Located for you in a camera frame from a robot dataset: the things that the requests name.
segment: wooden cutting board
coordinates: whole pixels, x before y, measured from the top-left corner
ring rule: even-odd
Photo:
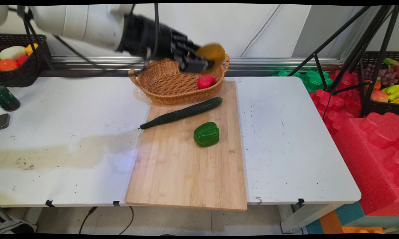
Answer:
[[[223,102],[208,112],[143,131],[127,204],[247,210],[235,82],[223,82],[216,96]],[[147,121],[196,103],[153,102]],[[209,121],[217,124],[220,141],[200,148],[194,130]]]

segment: bottle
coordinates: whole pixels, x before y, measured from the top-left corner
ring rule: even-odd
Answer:
[[[20,106],[19,100],[5,86],[0,85],[0,107],[11,112]]]

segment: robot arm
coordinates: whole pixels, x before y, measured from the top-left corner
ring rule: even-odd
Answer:
[[[98,47],[127,51],[144,59],[155,47],[154,20],[133,15],[133,4],[29,6],[36,26],[45,32],[87,42]],[[0,22],[7,17],[7,6],[0,7]],[[160,60],[178,62],[182,72],[200,73],[214,67],[214,61],[195,53],[199,46],[186,35],[159,24],[156,55]]]

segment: wicker basket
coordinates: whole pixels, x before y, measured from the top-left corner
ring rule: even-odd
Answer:
[[[146,71],[139,76],[130,76],[130,80],[140,88],[152,101],[162,104],[177,104],[199,99],[204,99],[217,94],[223,84],[229,56],[226,54],[225,67],[222,65],[215,69],[211,75],[216,78],[216,84],[198,90],[197,81],[200,74],[181,73],[178,64],[171,59],[151,62]]]
[[[0,71],[0,82],[4,83],[6,87],[26,87],[31,86],[39,77],[40,73],[48,68],[44,57],[42,56],[43,51],[40,45],[46,50],[46,56],[50,59],[49,47],[46,43],[45,35],[37,35],[40,43],[36,41],[34,37],[32,40],[34,43],[38,43],[39,47],[36,48],[39,56],[39,66],[34,54],[31,54],[24,63],[13,71]],[[20,34],[0,34],[0,52],[8,47],[20,45],[26,47],[30,44],[27,35]]]
[[[363,70],[366,69],[366,66],[368,64],[376,64],[378,60],[380,52],[379,51],[365,51],[363,54],[362,58],[359,61],[359,82],[365,82],[363,78]],[[395,60],[399,60],[399,51],[386,51],[384,54],[384,58],[391,58]],[[388,66],[384,63],[380,65],[380,69],[387,69]],[[362,99],[362,105],[364,101],[364,96],[366,95],[366,87],[362,87],[362,90],[360,91],[360,97]],[[369,100],[369,103],[367,104],[366,109],[362,109],[363,111],[363,116],[368,115],[371,112],[376,112],[381,115],[384,115],[387,112],[394,113],[396,115],[399,115],[399,104],[393,104],[393,103],[384,103],[384,102],[378,102],[378,101],[373,101]]]

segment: tripod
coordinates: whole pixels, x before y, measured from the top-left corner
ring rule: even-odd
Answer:
[[[336,77],[336,79],[333,81],[333,83],[329,87],[327,86],[327,84],[325,82],[324,74],[323,74],[321,65],[319,63],[319,59],[318,59],[318,53],[324,47],[326,47],[333,39],[335,39],[340,33],[342,33],[348,26],[350,26],[351,23],[353,23],[364,12],[366,12],[370,7],[371,6],[364,6],[362,9],[360,9],[359,12],[357,12],[346,23],[344,23],[344,25],[340,29],[338,29],[335,33],[333,33],[333,35],[330,36],[330,38],[328,38],[322,45],[320,45],[315,51],[313,51],[313,53],[310,54],[310,56],[308,56],[299,66],[297,66],[293,71],[291,71],[288,74],[288,76],[292,76],[299,69],[301,69],[301,67],[303,67],[307,62],[309,62],[312,58],[315,58],[315,62],[316,62],[316,65],[318,67],[318,71],[319,71],[319,74],[321,76],[322,83],[323,83],[323,86],[324,86],[324,91],[328,91],[328,92],[330,92],[330,94],[336,95],[337,93],[342,92],[342,91],[348,91],[348,90],[351,90],[351,89],[355,89],[355,88],[359,88],[359,87],[363,87],[363,86],[369,85],[368,90],[366,91],[365,97],[362,100],[362,109],[360,111],[360,117],[361,118],[364,116],[364,110],[366,109],[367,104],[369,103],[369,100],[371,98],[371,94],[372,94],[372,91],[373,91],[375,83],[376,83],[376,79],[377,79],[377,76],[378,76],[380,65],[381,65],[381,63],[383,61],[383,56],[384,56],[384,54],[385,54],[385,52],[387,50],[387,46],[388,46],[391,34],[393,32],[393,29],[394,29],[394,25],[395,25],[396,19],[397,19],[397,16],[399,14],[399,5],[384,5],[384,6],[380,7],[380,9],[378,10],[377,14],[374,16],[374,18],[372,19],[371,23],[369,24],[368,28],[365,30],[365,32],[363,33],[362,37],[357,42],[356,46],[353,48],[353,50],[351,51],[351,53],[348,55],[347,59],[343,63],[343,66],[342,66],[338,76]],[[358,64],[362,54],[365,52],[366,48],[368,47],[369,43],[371,42],[372,38],[377,33],[377,31],[379,30],[381,25],[384,23],[384,21],[390,15],[391,15],[390,22],[388,24],[388,28],[386,30],[386,33],[385,33],[385,36],[384,36],[384,39],[383,39],[383,43],[381,45],[380,54],[379,54],[379,57],[378,57],[377,62],[375,64],[375,69],[374,69],[374,72],[372,73],[371,80],[368,81],[368,82],[358,83],[355,86],[350,86],[350,87],[347,87],[347,88],[343,88],[343,89],[337,90],[337,87],[338,87],[339,83],[341,82],[345,72],[346,71],[350,71],[350,73],[353,72],[353,70],[355,69],[356,65]]]

